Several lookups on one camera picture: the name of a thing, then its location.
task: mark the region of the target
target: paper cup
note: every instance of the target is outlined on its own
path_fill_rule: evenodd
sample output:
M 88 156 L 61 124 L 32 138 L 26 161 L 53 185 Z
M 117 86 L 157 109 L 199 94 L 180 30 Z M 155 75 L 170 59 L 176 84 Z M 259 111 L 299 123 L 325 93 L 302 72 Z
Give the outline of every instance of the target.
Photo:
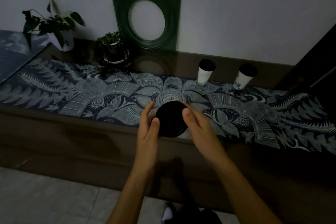
M 216 69 L 216 64 L 210 59 L 202 59 L 198 63 L 197 83 L 204 86 L 210 78 L 212 72 Z
M 233 83 L 233 88 L 236 90 L 242 90 L 256 75 L 257 69 L 254 66 L 250 64 L 241 65 L 237 78 Z

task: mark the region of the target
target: table runner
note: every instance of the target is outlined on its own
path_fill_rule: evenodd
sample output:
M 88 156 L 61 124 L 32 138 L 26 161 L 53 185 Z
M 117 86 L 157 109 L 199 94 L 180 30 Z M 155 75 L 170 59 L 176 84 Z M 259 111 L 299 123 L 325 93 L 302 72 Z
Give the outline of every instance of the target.
M 222 141 L 336 154 L 336 128 L 315 96 L 231 83 L 200 86 L 190 78 L 114 70 L 36 58 L 0 86 L 0 103 L 126 126 L 155 109 L 183 101 L 210 118 Z
M 0 83 L 39 54 L 49 43 L 46 35 L 31 35 L 31 50 L 22 32 L 0 30 Z

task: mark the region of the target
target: forearm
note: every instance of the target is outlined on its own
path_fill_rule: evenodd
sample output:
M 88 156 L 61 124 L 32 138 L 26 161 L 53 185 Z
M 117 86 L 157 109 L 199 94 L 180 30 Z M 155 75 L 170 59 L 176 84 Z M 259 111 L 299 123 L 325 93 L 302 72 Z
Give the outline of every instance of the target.
M 214 169 L 241 224 L 281 223 L 229 157 L 223 156 Z
M 137 223 L 148 175 L 131 171 L 107 224 Z

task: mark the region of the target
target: black lid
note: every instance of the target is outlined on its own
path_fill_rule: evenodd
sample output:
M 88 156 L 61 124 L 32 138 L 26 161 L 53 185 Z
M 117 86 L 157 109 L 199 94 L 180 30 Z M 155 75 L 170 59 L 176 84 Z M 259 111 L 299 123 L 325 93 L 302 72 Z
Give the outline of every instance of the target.
M 208 72 L 214 71 L 216 69 L 216 64 L 211 59 L 202 59 L 198 63 L 198 66 L 204 71 Z
M 249 63 L 241 65 L 239 71 L 249 77 L 255 77 L 258 74 L 257 68 Z
M 164 103 L 156 112 L 160 120 L 159 135 L 165 137 L 177 137 L 181 135 L 188 126 L 185 124 L 182 116 L 183 109 L 186 106 L 178 101 Z

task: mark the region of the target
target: shoe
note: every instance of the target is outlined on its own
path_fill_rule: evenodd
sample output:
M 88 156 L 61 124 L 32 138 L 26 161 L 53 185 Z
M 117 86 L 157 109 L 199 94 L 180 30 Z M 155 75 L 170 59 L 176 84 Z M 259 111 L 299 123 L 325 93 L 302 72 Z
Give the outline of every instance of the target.
M 174 218 L 175 214 L 175 206 L 170 202 L 166 203 L 161 213 L 161 224 L 165 224 L 166 220 L 171 220 L 172 218 Z

